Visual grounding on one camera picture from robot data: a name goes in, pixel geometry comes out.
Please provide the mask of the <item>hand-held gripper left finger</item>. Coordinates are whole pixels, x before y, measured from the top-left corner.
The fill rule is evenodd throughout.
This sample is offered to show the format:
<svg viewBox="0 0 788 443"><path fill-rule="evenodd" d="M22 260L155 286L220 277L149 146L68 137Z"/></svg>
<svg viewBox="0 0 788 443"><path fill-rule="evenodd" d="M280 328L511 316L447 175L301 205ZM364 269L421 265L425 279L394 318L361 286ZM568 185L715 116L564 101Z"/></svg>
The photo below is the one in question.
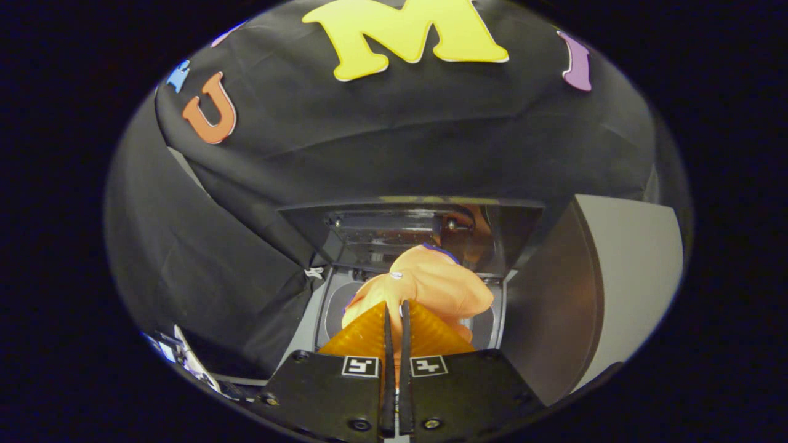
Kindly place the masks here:
<svg viewBox="0 0 788 443"><path fill-rule="evenodd" d="M258 413L316 441L394 437L396 364L386 302L320 351L293 351L259 393Z"/></svg>

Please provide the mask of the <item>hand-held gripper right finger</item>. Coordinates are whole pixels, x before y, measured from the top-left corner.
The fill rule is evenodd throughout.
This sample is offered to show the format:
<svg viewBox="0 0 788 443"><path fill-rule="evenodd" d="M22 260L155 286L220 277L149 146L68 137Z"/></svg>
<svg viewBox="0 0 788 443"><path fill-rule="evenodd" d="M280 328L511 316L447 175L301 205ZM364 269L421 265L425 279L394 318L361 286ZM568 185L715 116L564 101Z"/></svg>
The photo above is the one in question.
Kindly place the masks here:
<svg viewBox="0 0 788 443"><path fill-rule="evenodd" d="M403 334L399 384L399 433L411 439L494 439L514 431L544 403L500 350L453 355L423 350L437 318L414 301L401 306Z"/></svg>

